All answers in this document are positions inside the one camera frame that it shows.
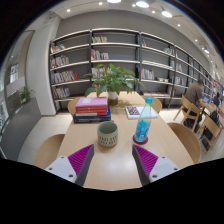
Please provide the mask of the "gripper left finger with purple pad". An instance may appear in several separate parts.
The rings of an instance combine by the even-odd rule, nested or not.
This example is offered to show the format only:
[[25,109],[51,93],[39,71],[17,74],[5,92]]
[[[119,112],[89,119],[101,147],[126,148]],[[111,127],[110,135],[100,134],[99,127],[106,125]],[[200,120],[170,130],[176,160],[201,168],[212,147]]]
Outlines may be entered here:
[[93,156],[94,145],[91,144],[68,157],[58,157],[46,168],[46,171],[75,183],[78,186],[83,186]]

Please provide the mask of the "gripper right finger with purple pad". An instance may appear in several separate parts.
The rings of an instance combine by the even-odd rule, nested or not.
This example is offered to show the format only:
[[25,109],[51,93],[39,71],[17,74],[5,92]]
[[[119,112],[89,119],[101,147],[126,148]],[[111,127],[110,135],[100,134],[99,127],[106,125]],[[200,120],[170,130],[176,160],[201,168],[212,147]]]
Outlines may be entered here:
[[132,145],[132,155],[137,166],[140,182],[143,186],[179,170],[179,167],[168,157],[158,157],[135,144]]

